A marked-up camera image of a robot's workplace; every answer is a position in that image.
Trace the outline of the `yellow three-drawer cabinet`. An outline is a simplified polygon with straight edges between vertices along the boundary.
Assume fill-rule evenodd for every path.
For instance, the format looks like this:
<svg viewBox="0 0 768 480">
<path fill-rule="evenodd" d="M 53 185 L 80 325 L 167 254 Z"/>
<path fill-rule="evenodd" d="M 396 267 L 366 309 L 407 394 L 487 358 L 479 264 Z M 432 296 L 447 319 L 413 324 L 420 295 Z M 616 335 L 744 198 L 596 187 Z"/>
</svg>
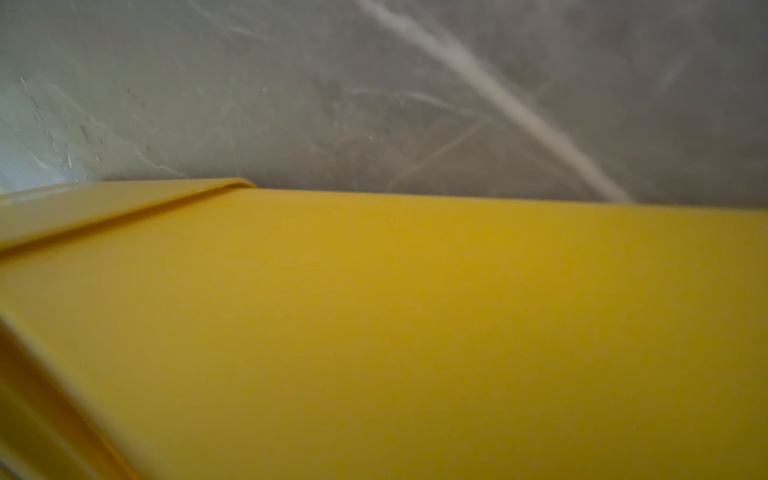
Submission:
<svg viewBox="0 0 768 480">
<path fill-rule="evenodd" d="M 5 479 L 763 479 L 767 214 L 1 198 Z"/>
</svg>

